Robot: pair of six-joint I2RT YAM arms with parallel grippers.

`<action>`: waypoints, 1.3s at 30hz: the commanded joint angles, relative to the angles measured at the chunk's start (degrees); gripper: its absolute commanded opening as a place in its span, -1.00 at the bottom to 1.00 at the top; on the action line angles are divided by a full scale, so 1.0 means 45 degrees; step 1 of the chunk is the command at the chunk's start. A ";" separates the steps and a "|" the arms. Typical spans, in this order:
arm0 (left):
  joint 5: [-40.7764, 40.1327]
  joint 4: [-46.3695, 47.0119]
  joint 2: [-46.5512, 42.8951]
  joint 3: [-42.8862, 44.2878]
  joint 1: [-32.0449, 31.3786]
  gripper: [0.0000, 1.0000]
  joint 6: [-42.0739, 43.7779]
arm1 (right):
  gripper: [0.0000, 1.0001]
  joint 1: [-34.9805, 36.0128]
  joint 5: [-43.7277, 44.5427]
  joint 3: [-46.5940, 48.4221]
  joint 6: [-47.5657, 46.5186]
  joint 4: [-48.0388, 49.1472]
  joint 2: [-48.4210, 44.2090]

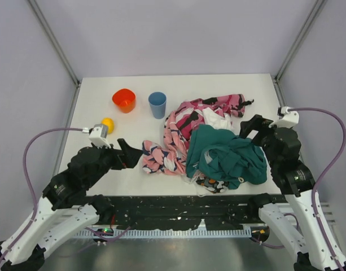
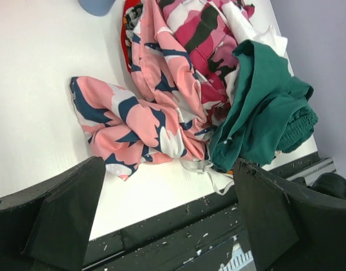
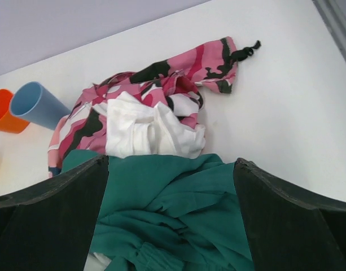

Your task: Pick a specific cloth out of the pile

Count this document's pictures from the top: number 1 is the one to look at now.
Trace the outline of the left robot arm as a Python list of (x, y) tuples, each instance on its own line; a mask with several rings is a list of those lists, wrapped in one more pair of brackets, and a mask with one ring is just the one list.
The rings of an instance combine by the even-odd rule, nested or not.
[(114, 216), (111, 201), (104, 195), (96, 195), (75, 215), (53, 226), (110, 170), (134, 168), (138, 164), (142, 150), (129, 146), (122, 138), (118, 143), (119, 150), (112, 145), (80, 149), (68, 168), (51, 179), (32, 214), (9, 239), (0, 241), (0, 261), (4, 261), (0, 270), (39, 270), (63, 242), (80, 230)]

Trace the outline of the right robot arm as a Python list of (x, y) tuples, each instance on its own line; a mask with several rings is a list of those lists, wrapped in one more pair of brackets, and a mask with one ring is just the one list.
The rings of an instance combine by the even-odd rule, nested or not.
[(294, 270), (346, 270), (346, 257), (330, 230), (313, 190), (315, 180), (299, 159), (301, 142), (293, 123), (274, 122), (254, 115), (240, 125), (240, 137), (256, 131), (252, 142), (263, 149), (274, 183), (292, 208), (300, 229), (281, 213), (272, 197), (263, 193), (249, 200), (249, 207), (275, 233), (294, 261)]

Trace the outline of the pink navy white patterned cloth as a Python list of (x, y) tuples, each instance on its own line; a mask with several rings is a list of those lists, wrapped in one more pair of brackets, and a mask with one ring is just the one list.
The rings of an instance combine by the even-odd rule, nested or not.
[(187, 149), (184, 143), (168, 143), (165, 148), (152, 141), (142, 143), (142, 169), (148, 174), (185, 175)]

